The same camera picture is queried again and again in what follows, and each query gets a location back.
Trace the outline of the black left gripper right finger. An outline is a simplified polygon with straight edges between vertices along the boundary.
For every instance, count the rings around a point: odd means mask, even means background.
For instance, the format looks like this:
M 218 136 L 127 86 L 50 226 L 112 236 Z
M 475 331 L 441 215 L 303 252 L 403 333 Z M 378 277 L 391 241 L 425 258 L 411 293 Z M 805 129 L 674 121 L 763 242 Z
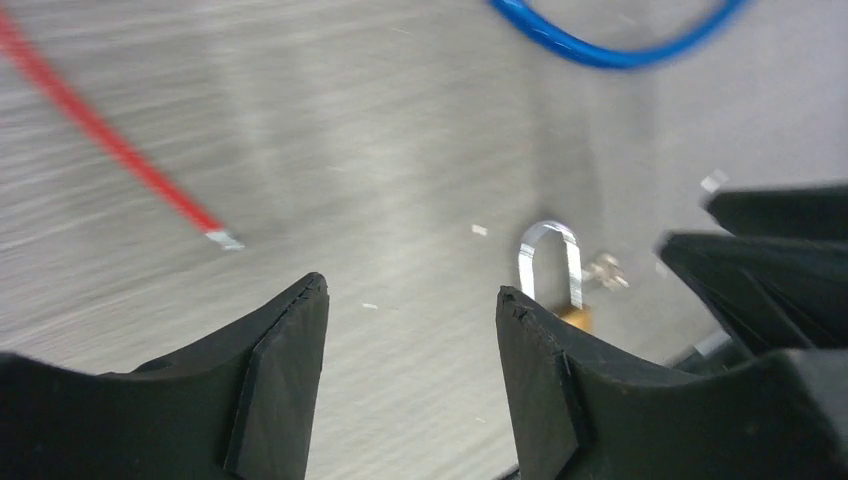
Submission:
M 847 355 L 783 350 L 703 376 L 643 360 L 512 287 L 496 329 L 524 479 L 843 479 Z

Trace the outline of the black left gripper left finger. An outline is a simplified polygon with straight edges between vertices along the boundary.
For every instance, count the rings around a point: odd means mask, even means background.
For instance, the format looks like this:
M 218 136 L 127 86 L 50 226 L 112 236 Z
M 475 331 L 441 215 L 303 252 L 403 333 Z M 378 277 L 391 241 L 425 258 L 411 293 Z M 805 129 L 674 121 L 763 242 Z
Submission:
M 5 479 L 302 479 L 329 295 L 310 273 L 128 373 L 1 356 Z

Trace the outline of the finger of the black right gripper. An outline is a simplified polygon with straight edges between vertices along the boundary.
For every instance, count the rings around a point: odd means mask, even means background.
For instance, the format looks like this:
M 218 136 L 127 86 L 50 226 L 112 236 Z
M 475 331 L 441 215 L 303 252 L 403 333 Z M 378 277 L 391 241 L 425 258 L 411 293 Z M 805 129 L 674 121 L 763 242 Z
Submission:
M 845 185 L 725 190 L 712 195 L 704 208 L 719 226 L 736 236 L 847 239 Z
M 748 355 L 847 345 L 844 241 L 678 232 L 659 254 Z

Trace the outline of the brass padlock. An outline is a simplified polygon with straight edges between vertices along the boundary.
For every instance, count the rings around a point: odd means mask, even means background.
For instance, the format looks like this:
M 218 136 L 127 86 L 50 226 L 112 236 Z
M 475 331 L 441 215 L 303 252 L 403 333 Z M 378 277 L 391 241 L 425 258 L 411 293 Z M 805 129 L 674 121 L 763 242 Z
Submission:
M 549 245 L 536 261 L 539 243 L 547 234 L 560 239 L 559 252 Z M 557 220 L 541 220 L 521 235 L 517 253 L 519 289 L 540 302 L 561 321 L 592 332 L 592 313 L 584 303 L 581 250 L 574 232 Z

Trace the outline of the padlock keys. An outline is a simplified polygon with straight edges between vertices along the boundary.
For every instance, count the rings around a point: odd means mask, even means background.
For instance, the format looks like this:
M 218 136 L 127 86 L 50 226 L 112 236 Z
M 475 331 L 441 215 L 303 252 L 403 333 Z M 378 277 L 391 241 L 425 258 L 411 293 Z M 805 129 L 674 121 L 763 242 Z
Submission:
M 601 253 L 583 268 L 583 282 L 617 291 L 629 287 L 619 260 L 610 253 Z

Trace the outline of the red cable lock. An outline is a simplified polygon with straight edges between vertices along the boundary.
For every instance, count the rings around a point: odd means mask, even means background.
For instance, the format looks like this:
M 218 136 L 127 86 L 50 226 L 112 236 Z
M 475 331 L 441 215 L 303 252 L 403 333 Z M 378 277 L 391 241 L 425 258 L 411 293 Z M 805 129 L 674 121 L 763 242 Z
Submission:
M 84 136 L 176 214 L 225 251 L 240 251 L 245 248 L 244 243 L 238 240 L 224 223 L 156 168 L 139 149 L 88 104 L 51 67 L 6 9 L 1 10 L 1 51 L 48 103 L 61 111 Z

